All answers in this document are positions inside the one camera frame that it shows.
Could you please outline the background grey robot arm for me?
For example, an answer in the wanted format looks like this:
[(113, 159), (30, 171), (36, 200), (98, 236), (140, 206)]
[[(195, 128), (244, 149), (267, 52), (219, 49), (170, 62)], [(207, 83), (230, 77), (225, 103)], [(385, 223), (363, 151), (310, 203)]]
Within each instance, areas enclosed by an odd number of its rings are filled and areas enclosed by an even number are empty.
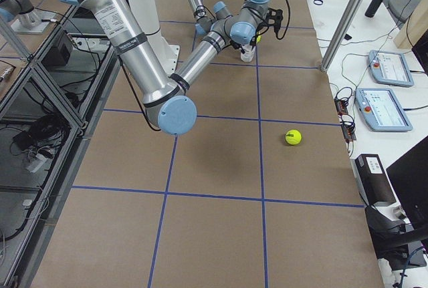
[(1, 0), (1, 18), (20, 34), (41, 35), (49, 24), (59, 24), (56, 12), (36, 9), (30, 0)]

